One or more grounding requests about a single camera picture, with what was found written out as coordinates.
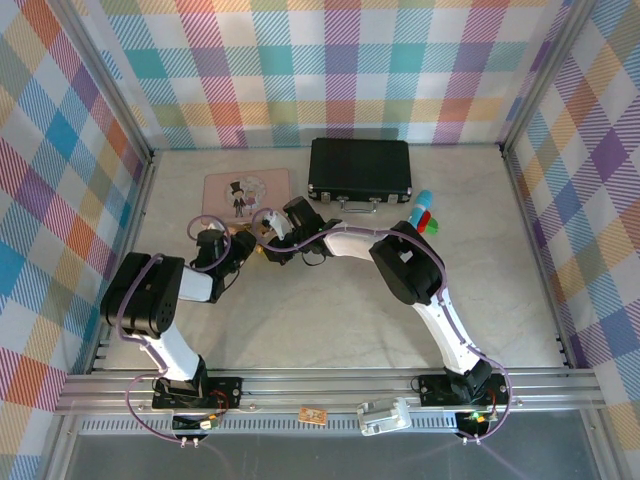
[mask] pink card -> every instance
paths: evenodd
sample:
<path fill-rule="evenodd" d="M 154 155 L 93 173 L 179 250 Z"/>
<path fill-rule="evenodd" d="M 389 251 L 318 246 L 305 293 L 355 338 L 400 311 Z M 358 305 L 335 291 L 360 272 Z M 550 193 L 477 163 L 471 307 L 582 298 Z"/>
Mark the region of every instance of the pink card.
<path fill-rule="evenodd" d="M 220 217 L 225 223 L 250 223 L 259 209 L 268 207 L 282 212 L 290 200 L 286 168 L 219 173 L 204 179 L 202 213 Z"/>

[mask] black briefcase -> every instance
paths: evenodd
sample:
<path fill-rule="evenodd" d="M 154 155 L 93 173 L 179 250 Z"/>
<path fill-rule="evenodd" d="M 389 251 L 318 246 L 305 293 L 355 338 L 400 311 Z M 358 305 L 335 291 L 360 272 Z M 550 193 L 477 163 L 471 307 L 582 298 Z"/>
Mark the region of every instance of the black briefcase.
<path fill-rule="evenodd" d="M 338 201 L 346 212 L 375 212 L 378 203 L 411 199 L 409 145 L 399 140 L 317 138 L 311 143 L 309 198 Z M 347 202 L 371 202 L 370 210 Z"/>

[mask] cartoon groom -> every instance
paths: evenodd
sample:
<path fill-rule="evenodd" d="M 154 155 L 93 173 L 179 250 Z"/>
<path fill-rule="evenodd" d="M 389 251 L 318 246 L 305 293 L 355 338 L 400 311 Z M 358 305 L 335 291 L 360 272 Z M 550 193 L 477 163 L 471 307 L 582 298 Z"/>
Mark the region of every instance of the cartoon groom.
<path fill-rule="evenodd" d="M 240 182 L 231 182 L 230 186 L 231 195 L 235 199 L 233 201 L 233 206 L 236 209 L 236 218 L 242 217 L 244 215 L 242 209 L 247 205 L 244 203 L 244 199 L 242 198 L 244 196 L 244 190 L 240 188 Z"/>

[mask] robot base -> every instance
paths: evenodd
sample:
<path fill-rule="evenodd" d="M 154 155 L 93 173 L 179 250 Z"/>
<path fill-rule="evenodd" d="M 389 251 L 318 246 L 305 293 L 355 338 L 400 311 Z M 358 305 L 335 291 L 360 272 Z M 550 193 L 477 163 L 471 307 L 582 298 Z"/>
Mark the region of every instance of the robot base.
<path fill-rule="evenodd" d="M 238 408 L 242 396 L 242 378 L 209 377 L 202 357 L 193 379 L 179 381 L 159 378 L 153 385 L 154 410 L 176 408 Z"/>
<path fill-rule="evenodd" d="M 420 405 L 423 407 L 445 407 L 460 405 L 461 399 L 451 389 L 451 379 L 447 375 L 419 375 L 417 380 L 418 388 L 416 393 L 420 393 Z M 506 405 L 509 403 L 509 393 L 506 389 L 504 377 L 499 373 L 492 374 L 483 385 L 479 394 L 472 398 L 469 403 L 474 406 L 492 406 L 493 397 L 489 393 L 493 392 L 496 397 L 496 405 Z"/>

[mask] beige floor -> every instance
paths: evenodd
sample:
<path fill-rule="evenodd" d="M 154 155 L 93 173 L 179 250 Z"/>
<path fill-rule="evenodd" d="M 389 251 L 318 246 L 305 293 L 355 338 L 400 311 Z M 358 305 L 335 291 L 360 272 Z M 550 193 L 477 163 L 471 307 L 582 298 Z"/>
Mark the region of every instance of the beige floor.
<path fill-rule="evenodd" d="M 413 147 L 414 191 L 434 192 L 440 232 L 428 240 L 447 265 L 456 309 L 474 341 L 508 366 L 559 366 L 555 326 L 522 220 L 495 147 Z M 306 192 L 309 149 L 166 152 L 137 250 L 184 256 L 195 246 L 187 222 L 201 213 L 205 175 L 260 168 L 290 170 L 293 195 Z M 406 205 L 375 215 L 317 207 L 325 219 L 390 227 Z M 387 290 L 373 263 L 329 258 L 321 267 L 285 267 L 252 255 L 216 305 L 180 302 L 187 342 L 214 367 L 410 367 L 442 365 L 413 309 Z M 142 368 L 146 356 L 113 341 L 106 367 Z"/>

